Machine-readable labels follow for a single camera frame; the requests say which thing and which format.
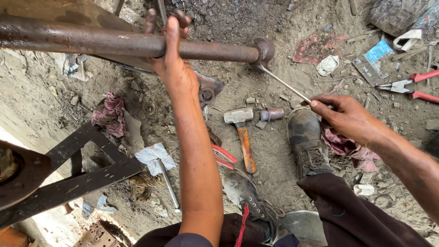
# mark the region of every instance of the dark trousers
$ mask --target dark trousers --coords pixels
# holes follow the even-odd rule
[[[387,215],[369,201],[357,197],[345,180],[331,173],[309,176],[297,182],[314,200],[330,247],[424,247],[432,245],[407,224]],[[242,217],[224,215],[220,247],[232,247]],[[180,223],[145,234],[134,247],[163,247],[177,236]],[[246,221],[242,247],[263,247],[263,229]]]

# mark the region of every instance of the metal bucket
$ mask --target metal bucket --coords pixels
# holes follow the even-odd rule
[[[323,223],[316,211],[289,212],[280,219],[279,223],[279,231],[274,242],[289,234],[294,234],[300,241],[300,247],[327,246]]]

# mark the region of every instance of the hand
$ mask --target hand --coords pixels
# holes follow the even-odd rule
[[[157,12],[148,10],[145,16],[145,34],[154,34]],[[191,18],[178,10],[169,17],[162,35],[166,37],[166,53],[161,58],[148,58],[156,73],[162,78],[171,99],[188,95],[198,101],[199,84],[189,60],[181,59],[179,55],[180,38],[186,39]]]
[[[380,134],[390,130],[351,96],[319,95],[310,100],[311,109],[323,117],[322,126],[327,121],[339,134],[353,139],[361,146],[370,147]]]

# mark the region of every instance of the forearm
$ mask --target forearm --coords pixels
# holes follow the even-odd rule
[[[388,128],[370,149],[398,176],[424,211],[439,222],[439,164]]]
[[[197,98],[182,95],[172,102],[180,144],[180,233],[193,232],[196,225],[196,233],[215,246],[223,223],[223,196],[209,134]]]

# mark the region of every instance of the hammer head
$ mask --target hammer head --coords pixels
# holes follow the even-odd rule
[[[253,108],[242,108],[224,113],[224,121],[227,124],[245,123],[255,117]]]

